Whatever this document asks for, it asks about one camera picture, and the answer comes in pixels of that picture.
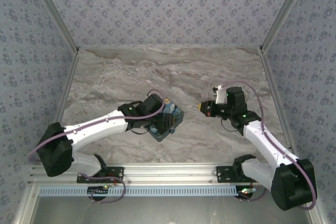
patterned wallpaper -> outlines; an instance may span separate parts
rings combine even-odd
[[[77,46],[260,45],[283,0],[53,0]]]
[[[12,223],[27,154],[55,115],[71,61],[40,0],[0,0],[0,223]]]
[[[267,55],[301,157],[336,223],[336,0],[298,0]]]

aluminum frame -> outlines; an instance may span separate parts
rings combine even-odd
[[[173,163],[173,164],[109,164],[123,166],[127,186],[249,186],[250,183],[218,183],[214,174],[216,166],[230,166],[231,163]],[[17,209],[14,224],[30,223],[33,218],[39,192],[43,186],[73,186],[77,173],[65,172],[48,177],[42,165],[34,165],[28,177],[28,184]]]

black bracket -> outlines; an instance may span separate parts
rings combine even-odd
[[[216,176],[218,183],[252,183],[253,179],[243,176],[238,178],[232,166],[217,166]]]
[[[111,167],[107,167],[107,170],[106,170],[106,173],[105,173],[105,176],[104,177],[116,177],[116,178],[119,178],[119,179],[123,179],[124,177],[124,167],[122,166],[111,166]],[[79,184],[110,184],[110,183],[120,183],[119,181],[117,180],[114,180],[113,179],[102,179],[102,180],[97,180],[97,179],[88,179],[88,178],[85,178],[83,176],[81,176],[80,174],[78,174],[77,176],[77,183]]]

marble surface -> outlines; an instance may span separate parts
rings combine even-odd
[[[237,132],[225,131],[219,118],[206,118],[197,110],[200,101],[213,100],[212,87],[245,79],[265,108],[266,126],[283,144],[264,69],[254,48],[111,48],[79,51],[62,125],[105,115],[117,106],[144,100],[153,88],[161,89],[185,113],[173,135],[158,143],[150,134],[115,134],[83,147],[107,163],[232,162],[244,154],[264,160]],[[260,114],[257,99],[242,86],[248,108]],[[230,128],[229,121],[224,125]]]

white cable tray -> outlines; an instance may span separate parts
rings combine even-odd
[[[88,186],[41,186],[39,196],[89,196]],[[120,196],[122,186],[108,189],[105,194],[94,196]],[[125,196],[237,196],[236,186],[127,186]]]

